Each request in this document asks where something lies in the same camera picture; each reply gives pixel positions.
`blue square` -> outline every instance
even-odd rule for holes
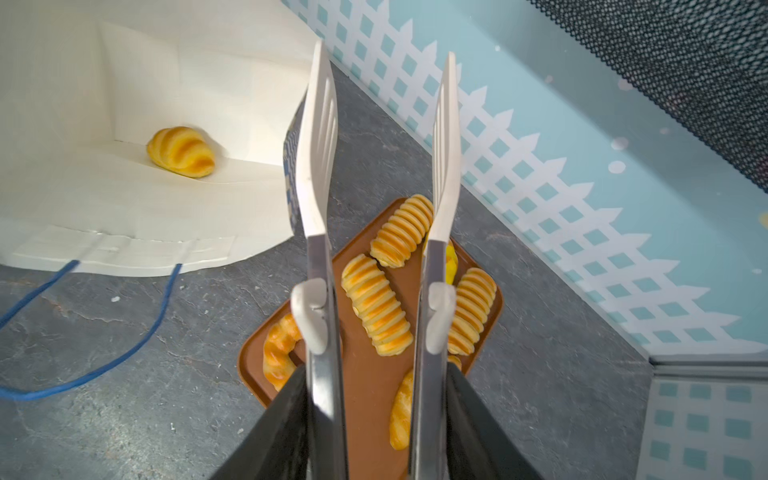
[[[621,298],[622,296],[629,296],[629,291],[627,291],[627,289],[625,289],[624,286],[621,285],[620,283],[617,283],[616,285],[611,285],[606,290],[608,290],[608,292],[611,295],[615,296],[616,298]]]
[[[431,96],[435,96],[437,89],[440,86],[440,82],[435,80],[431,75],[427,75],[427,79],[424,81],[424,90]]]
[[[341,40],[342,43],[346,42],[346,28],[340,23],[336,24],[336,38]]]
[[[547,233],[554,233],[558,230],[560,230],[560,225],[557,225],[554,220],[551,218],[548,218],[547,220],[544,220],[543,222],[540,222],[538,225],[541,227],[541,229]]]
[[[576,270],[569,270],[568,272],[565,272],[565,276],[571,281],[571,282],[581,282],[584,277],[578,274]]]
[[[574,240],[569,240],[563,243],[561,247],[563,247],[563,250],[565,250],[571,255],[575,255],[576,253],[579,253],[583,250],[583,248],[581,248],[581,245],[576,243]]]
[[[664,313],[669,316],[682,316],[688,314],[688,312],[678,302],[665,303],[663,305],[659,305],[659,308],[661,308]]]
[[[411,58],[411,55],[406,53],[406,59],[402,61],[402,70],[413,76],[413,72],[416,71],[416,60]]]
[[[626,253],[619,253],[618,255],[613,255],[612,257],[608,257],[608,259],[611,261],[612,264],[616,268],[626,268],[628,266],[633,266],[634,262],[630,257],[627,257]]]
[[[360,20],[360,31],[366,37],[371,38],[371,32],[373,31],[373,22],[371,22],[371,19],[366,17],[365,15],[363,15],[362,20]]]
[[[349,16],[352,14],[352,2],[349,0],[341,0],[341,7],[339,8],[339,11],[342,13],[342,15],[349,18]]]
[[[709,400],[712,398],[712,387],[709,385],[694,383],[690,386],[689,397],[692,399]]]
[[[659,460],[669,460],[670,444],[666,442],[657,442],[656,440],[651,440],[650,456],[658,458]]]
[[[416,102],[413,104],[413,109],[416,110],[416,113],[423,116],[427,112],[427,102],[423,101],[421,98],[416,98]]]
[[[464,182],[467,183],[467,185],[472,186],[475,184],[475,182],[478,180],[478,178],[475,175],[472,175],[472,172],[467,172],[462,177],[464,178]]]
[[[531,165],[526,164],[524,161],[521,161],[519,164],[512,167],[512,170],[520,178],[526,178],[528,175],[533,173],[533,168],[531,168]]]
[[[723,475],[735,480],[753,480],[752,462],[744,458],[723,456]]]
[[[707,453],[704,450],[685,448],[683,450],[683,465],[698,470],[706,470]]]
[[[611,318],[611,320],[615,321],[616,323],[627,322],[627,319],[624,318],[624,315],[621,315],[619,312],[611,312],[608,314],[608,316]]]
[[[704,432],[710,431],[710,417],[706,415],[698,415],[696,413],[689,413],[685,422],[685,428],[692,432]]]
[[[659,395],[661,396],[677,396],[677,384],[676,383],[662,383],[659,385]]]
[[[518,202],[518,207],[520,207],[520,210],[523,210],[525,213],[529,214],[533,209],[536,208],[536,204],[533,203],[533,200],[526,197]]]
[[[674,412],[657,410],[654,414],[654,423],[662,427],[671,427],[674,423]]]
[[[726,437],[749,440],[752,438],[752,422],[739,419],[725,419]]]
[[[498,200],[498,197],[496,197],[496,194],[494,194],[490,190],[485,192],[482,197],[485,198],[485,201],[491,205],[493,205],[493,203],[495,203],[495,201]]]
[[[493,164],[491,162],[489,162],[488,159],[485,158],[485,157],[480,157],[475,162],[475,168],[477,168],[478,170],[480,170],[484,174],[488,173],[488,170],[491,170],[491,167],[493,167]]]
[[[637,342],[638,345],[646,345],[650,343],[647,338],[645,338],[645,335],[642,333],[630,333],[629,336],[632,337],[632,339]]]
[[[384,38],[382,39],[382,51],[386,53],[387,57],[392,56],[392,51],[395,50],[395,42],[389,37],[389,35],[384,35]]]
[[[373,73],[377,74],[379,78],[383,79],[386,75],[386,65],[381,60],[376,60],[376,65],[373,67]]]
[[[496,141],[493,142],[493,145],[491,145],[491,151],[496,157],[501,158],[509,151],[509,147],[501,140],[501,138],[497,138]]]
[[[650,277],[634,280],[632,283],[637,285],[637,288],[639,288],[641,292],[645,292],[645,293],[661,290],[661,287],[659,286],[659,284],[654,282],[654,279]]]
[[[368,53],[368,48],[366,48],[365,45],[363,45],[359,41],[355,43],[355,55],[357,56],[357,58],[359,58],[360,60],[365,60],[366,53]]]
[[[585,233],[584,238],[589,240],[589,243],[592,245],[600,245],[601,243],[608,241],[608,237],[606,237],[605,234],[598,229]]]
[[[467,130],[469,130],[469,133],[479,137],[482,131],[485,130],[485,124],[477,118],[473,118],[469,125],[467,125]]]
[[[597,276],[606,273],[606,269],[603,268],[598,262],[587,263],[584,265],[584,270],[588,271],[590,275]]]
[[[725,400],[729,402],[752,402],[752,389],[748,386],[727,386],[725,388]]]
[[[638,320],[650,320],[656,318],[654,314],[644,306],[636,306],[634,308],[630,308],[629,311],[632,312],[632,315],[634,315]]]
[[[539,235],[537,235],[533,230],[526,230],[523,232],[523,237],[529,239],[531,242],[535,242],[539,239]]]
[[[544,252],[544,256],[547,257],[552,263],[557,263],[558,261],[562,260],[558,253],[554,250],[547,250]]]
[[[685,333],[696,342],[712,342],[715,337],[705,328],[684,329]]]
[[[576,210],[576,207],[570,206],[560,212],[561,217],[566,219],[569,223],[574,223],[576,220],[584,218],[584,215],[580,211]]]
[[[498,187],[499,190],[504,192],[505,194],[508,194],[509,191],[515,187],[515,184],[513,184],[509,179],[502,175],[501,178],[498,179],[498,182],[496,182],[496,187]]]
[[[395,93],[397,93],[401,97],[405,97],[407,89],[408,89],[408,85],[406,85],[402,80],[398,78],[397,81],[395,82]]]
[[[317,19],[320,20],[320,23],[323,25],[328,25],[328,11],[321,5],[317,5]]]
[[[669,330],[656,330],[654,335],[664,343],[680,343],[680,339]]]
[[[509,223],[514,223],[519,220],[518,216],[512,210],[507,210],[502,214],[502,217],[507,219]]]
[[[408,117],[408,120],[406,120],[406,127],[410,128],[411,131],[416,131],[416,128],[419,126],[419,123],[416,122],[416,120],[413,117]]]
[[[550,184],[541,185],[536,189],[536,193],[539,194],[544,200],[549,200],[558,194],[558,191],[554,189]]]
[[[600,303],[605,300],[605,297],[602,296],[597,290],[587,292],[587,297],[595,303]]]

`croissant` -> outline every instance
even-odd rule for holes
[[[411,258],[432,225],[435,208],[424,195],[414,195],[400,205],[371,241],[371,257],[381,266],[400,268]]]
[[[406,313],[375,260],[364,253],[351,259],[341,274],[341,286],[380,356],[398,355],[413,343]]]
[[[147,144],[149,158],[158,166],[185,177],[205,177],[214,171],[213,151],[189,127],[164,128]]]
[[[457,356],[448,355],[448,361],[462,369]],[[411,410],[413,407],[413,369],[402,379],[389,414],[389,444],[395,450],[408,448],[411,436]]]
[[[278,392],[286,384],[293,371],[296,370],[296,365],[293,364],[288,354],[293,351],[296,342],[301,339],[301,331],[290,313],[272,325],[266,334],[263,361],[264,377]]]
[[[496,298],[496,283],[479,268],[471,268],[456,287],[456,312],[448,331],[448,351],[470,355],[485,329],[491,305]]]

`marble surface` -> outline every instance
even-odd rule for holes
[[[429,155],[338,71],[329,231],[339,250],[393,199],[431,190]],[[496,279],[505,311],[469,379],[549,478],[634,478],[651,368],[471,194],[454,238]],[[0,478],[207,478],[263,408],[237,376],[243,341],[305,275],[294,237],[181,275],[136,356],[72,392],[0,401]],[[0,267],[0,311],[50,273]],[[165,279],[72,274],[0,332],[0,382],[38,389],[132,346]]]

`bag handle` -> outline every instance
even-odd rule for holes
[[[79,264],[80,264],[80,260],[72,260],[71,262],[64,265],[64,267],[61,270],[56,272],[56,274],[53,277],[51,277],[49,281],[43,283],[36,289],[32,290],[30,293],[27,293],[27,295],[25,295],[24,298],[19,300],[14,306],[12,306],[8,310],[8,312],[5,313],[5,315],[2,316],[2,318],[0,318],[0,329],[6,326],[8,322],[10,322],[11,319],[14,317],[14,315],[18,313],[19,310],[27,306],[32,300],[37,298],[41,293],[46,291],[54,283],[58,282],[64,275],[71,272]],[[34,392],[26,392],[25,390],[18,390],[18,389],[13,389],[6,386],[0,386],[0,398],[15,400],[17,402],[43,399],[47,396],[55,395],[61,392],[66,392],[67,390],[72,390],[79,387],[80,385],[84,385],[85,383],[88,383],[91,380],[104,375],[106,372],[109,372],[110,370],[120,365],[125,360],[128,360],[134,353],[138,352],[139,349],[142,346],[144,346],[144,344],[148,342],[150,338],[152,338],[154,333],[160,327],[160,324],[163,322],[163,317],[165,316],[165,310],[167,310],[168,308],[168,300],[170,299],[170,294],[171,292],[173,292],[173,289],[174,289],[174,281],[176,280],[176,277],[179,275],[180,270],[181,270],[181,263],[177,263],[176,266],[174,267],[173,273],[170,275],[170,278],[168,279],[167,285],[165,286],[165,293],[163,294],[163,303],[161,304],[161,307],[160,307],[160,313],[157,315],[157,319],[154,321],[152,328],[150,328],[149,331],[141,338],[141,340],[139,340],[139,342],[136,345],[134,345],[130,350],[128,350],[126,353],[120,355],[118,358],[112,360],[106,365],[100,366],[96,370],[86,373],[85,375],[83,375],[78,379],[74,379],[74,380],[71,380],[70,382],[65,382],[60,385],[52,386],[47,389],[36,390]]]

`tray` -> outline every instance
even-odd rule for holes
[[[414,345],[412,344],[398,356],[378,356],[360,320],[352,311],[352,302],[341,288],[341,272],[344,266],[357,255],[369,252],[371,240],[376,236],[379,228],[405,200],[405,198],[399,198],[392,202],[333,258],[337,310],[341,327],[346,434],[351,480],[403,478],[408,468],[408,449],[398,452],[389,444],[389,413],[402,377],[413,367]],[[455,240],[453,244],[458,256],[458,272],[454,281],[454,284],[457,284],[467,269],[479,265]],[[398,269],[379,267],[384,270],[390,286],[402,303],[414,335],[419,305],[422,245],[419,245],[404,267]],[[472,363],[496,324],[503,307],[502,292],[497,290],[496,300],[488,315],[485,330],[475,344],[475,352],[470,356],[459,357],[462,360],[464,374],[472,368]],[[267,382],[262,373],[264,339],[269,328],[289,311],[290,305],[286,301],[246,340],[237,360],[240,378],[265,407],[275,398],[277,391]],[[306,358],[304,342],[296,345],[291,356],[297,365],[304,362]]]

